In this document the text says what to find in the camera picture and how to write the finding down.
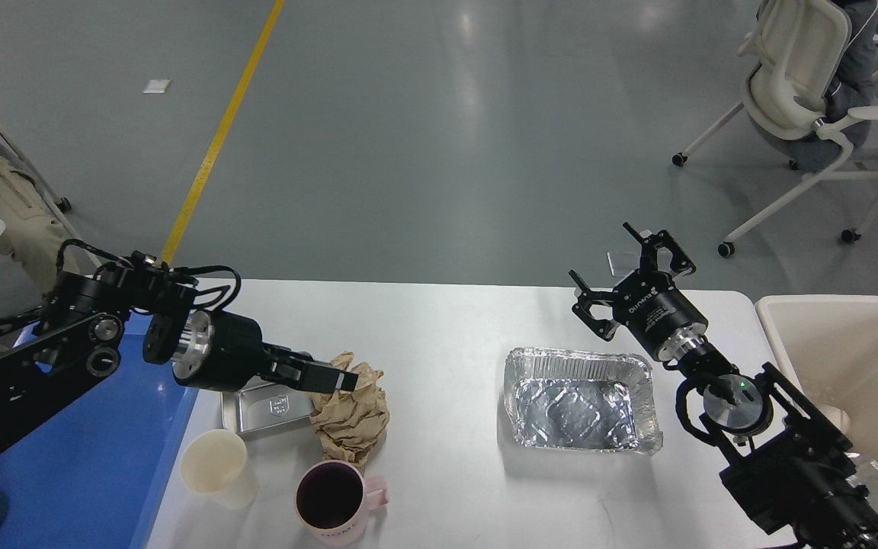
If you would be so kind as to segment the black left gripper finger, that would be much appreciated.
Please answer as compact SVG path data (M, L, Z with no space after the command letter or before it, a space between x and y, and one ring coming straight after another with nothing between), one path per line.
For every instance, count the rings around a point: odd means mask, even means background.
M357 373L317 361L308 352L275 345L264 345L264 352L271 364L262 371L262 379L290 389L331 395L338 390L355 390L359 381Z

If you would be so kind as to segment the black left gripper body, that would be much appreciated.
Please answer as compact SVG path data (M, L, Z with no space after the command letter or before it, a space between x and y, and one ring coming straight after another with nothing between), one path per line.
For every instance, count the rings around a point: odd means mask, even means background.
M173 354L175 382L219 392L241 390L269 366L257 321L226 310L195 310Z

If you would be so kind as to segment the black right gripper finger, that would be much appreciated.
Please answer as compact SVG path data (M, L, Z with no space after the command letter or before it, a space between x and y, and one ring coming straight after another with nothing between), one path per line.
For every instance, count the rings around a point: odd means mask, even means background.
M622 223L621 226L640 244L638 272L663 272L670 278L689 277L697 271L697 265L689 255L676 243L674 237L667 230L659 230L657 233L644 230L643 233L635 230L630 223ZM659 267L659 251L668 250L668 271Z
M620 323L615 319L599 319L592 313L595 307L612 309L620 299L617 291L596 291L592 289L575 270L569 271L570 278L575 282L575 303L572 312L589 330L604 341L612 341Z

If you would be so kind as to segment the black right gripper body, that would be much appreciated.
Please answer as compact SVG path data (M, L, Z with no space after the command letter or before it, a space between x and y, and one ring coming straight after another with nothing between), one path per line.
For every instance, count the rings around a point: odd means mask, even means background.
M613 293L613 319L656 361L679 359L684 342L703 337L710 326L668 272L636 270L614 286Z

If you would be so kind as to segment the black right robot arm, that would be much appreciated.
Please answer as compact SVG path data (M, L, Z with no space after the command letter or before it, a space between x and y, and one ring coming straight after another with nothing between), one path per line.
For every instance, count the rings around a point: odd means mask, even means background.
M749 377L708 340L710 321L676 282L696 265L669 232L624 229L640 244L639 264L609 291L569 271L572 312L606 341L627 328L651 359L683 376L680 424L719 449L723 486L762 531L791 528L797 548L878 548L878 511L867 487L851 482L849 438L776 366Z

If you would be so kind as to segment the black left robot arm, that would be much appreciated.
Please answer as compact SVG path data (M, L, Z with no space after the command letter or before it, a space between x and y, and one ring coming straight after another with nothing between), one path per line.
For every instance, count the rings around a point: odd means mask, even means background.
M356 389L356 373L266 343L257 321L227 312L241 288L229 265L181 267L63 241L41 305L0 317L0 454L117 371L133 313L150 318L143 360L170 364L178 385L234 392L259 378L323 395Z

